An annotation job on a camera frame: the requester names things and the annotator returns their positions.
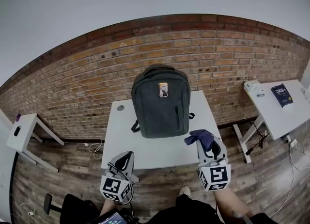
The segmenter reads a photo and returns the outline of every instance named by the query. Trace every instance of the dark gray backpack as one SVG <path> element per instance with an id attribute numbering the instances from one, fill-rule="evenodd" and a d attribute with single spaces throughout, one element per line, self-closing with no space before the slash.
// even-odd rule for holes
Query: dark gray backpack
<path id="1" fill-rule="evenodd" d="M 184 72 L 169 65 L 154 64 L 136 77 L 131 96 L 137 116 L 133 132 L 141 130 L 145 138 L 188 132 L 189 119 L 194 114 L 189 114 L 190 87 Z"/>

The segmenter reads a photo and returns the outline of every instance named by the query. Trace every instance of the purple object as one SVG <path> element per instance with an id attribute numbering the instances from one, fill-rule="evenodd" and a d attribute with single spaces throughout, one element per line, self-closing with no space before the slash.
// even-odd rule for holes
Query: purple object
<path id="1" fill-rule="evenodd" d="M 189 132 L 190 136 L 184 139 L 186 145 L 193 144 L 197 140 L 201 141 L 204 149 L 209 152 L 212 149 L 212 143 L 214 141 L 214 136 L 212 133 L 205 129 L 199 129 Z"/>
<path id="2" fill-rule="evenodd" d="M 21 117 L 21 114 L 18 114 L 18 115 L 16 116 L 16 121 L 19 121 L 20 117 Z"/>

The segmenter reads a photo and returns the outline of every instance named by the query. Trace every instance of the book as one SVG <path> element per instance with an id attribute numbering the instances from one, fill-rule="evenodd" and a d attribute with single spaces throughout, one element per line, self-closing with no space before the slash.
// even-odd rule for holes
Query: book
<path id="1" fill-rule="evenodd" d="M 288 90 L 285 88 L 284 84 L 272 87 L 271 91 L 282 107 L 293 103 L 293 99 Z"/>

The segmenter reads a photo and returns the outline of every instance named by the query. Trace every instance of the black sticker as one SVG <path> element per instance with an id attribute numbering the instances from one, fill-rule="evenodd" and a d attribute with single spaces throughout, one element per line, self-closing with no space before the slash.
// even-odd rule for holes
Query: black sticker
<path id="1" fill-rule="evenodd" d="M 123 193 L 121 194 L 122 199 L 125 198 L 125 196 L 128 194 L 129 192 L 129 184 L 127 185 L 127 187 L 124 189 Z"/>
<path id="2" fill-rule="evenodd" d="M 202 173 L 202 171 L 200 172 L 199 177 L 200 177 L 200 180 L 202 181 L 202 184 L 203 184 L 204 188 L 206 189 L 207 186 L 208 186 L 208 183 L 207 183 L 207 180 L 205 179 L 204 174 Z"/>
<path id="3" fill-rule="evenodd" d="M 210 191 L 216 191 L 216 190 L 224 189 L 226 184 L 227 183 L 213 184 L 210 186 L 209 190 Z"/>
<path id="4" fill-rule="evenodd" d="M 112 194 L 108 194 L 108 193 L 105 193 L 105 192 L 103 192 L 103 194 L 105 195 L 106 198 L 109 198 L 111 200 L 115 200 L 115 201 L 119 201 L 120 200 L 117 195 L 112 195 Z"/>
<path id="5" fill-rule="evenodd" d="M 117 193 L 118 189 L 120 188 L 120 185 L 121 185 L 120 180 L 116 180 L 113 178 L 107 178 L 102 190 L 112 192 L 112 193 Z"/>
<path id="6" fill-rule="evenodd" d="M 226 166 L 210 168 L 210 172 L 212 183 L 228 181 Z"/>

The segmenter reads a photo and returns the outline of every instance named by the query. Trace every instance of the white desk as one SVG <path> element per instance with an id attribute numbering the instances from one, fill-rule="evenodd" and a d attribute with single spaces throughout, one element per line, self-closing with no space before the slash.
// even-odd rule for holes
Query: white desk
<path id="1" fill-rule="evenodd" d="M 117 110 L 120 105 L 124 105 L 124 110 Z M 189 121 L 189 131 L 206 129 L 220 138 L 203 91 L 191 92 L 189 112 L 195 114 L 195 118 Z M 113 157 L 126 151 L 135 153 L 135 169 L 199 163 L 196 144 L 187 146 L 184 142 L 184 138 L 189 134 L 162 139 L 146 139 L 141 135 L 141 132 L 133 133 L 131 131 L 136 119 L 132 100 L 112 103 L 101 168 L 107 169 L 107 163 Z"/>
<path id="2" fill-rule="evenodd" d="M 281 107 L 271 91 L 272 87 L 282 83 L 293 99 L 293 103 L 284 106 L 284 108 Z M 247 92 L 260 114 L 254 124 L 258 128 L 265 122 L 273 140 L 288 134 L 310 118 L 310 103 L 307 102 L 302 93 L 303 86 L 298 80 L 262 83 L 261 88 L 265 94 L 263 97 L 257 97 L 254 92 Z M 246 134 L 242 136 L 238 125 L 233 125 L 247 163 L 251 162 L 251 158 L 246 155 L 248 151 L 246 142 L 256 132 L 255 126 L 252 125 Z"/>
<path id="3" fill-rule="evenodd" d="M 27 146 L 29 143 L 29 139 L 31 136 L 36 138 L 39 142 L 42 142 L 40 137 L 33 132 L 35 124 L 39 124 L 50 136 L 52 136 L 57 142 L 64 145 L 64 142 L 56 136 L 38 117 L 36 113 L 22 115 L 19 118 L 19 121 L 15 121 L 13 127 L 11 129 L 10 135 L 6 141 L 6 144 L 14 148 L 20 155 L 29 160 L 30 162 L 37 164 L 40 163 L 44 167 L 58 172 L 58 169 L 46 163 L 39 157 L 35 156 L 29 150 L 27 150 Z M 14 133 L 16 128 L 20 127 L 19 133 L 15 136 Z"/>

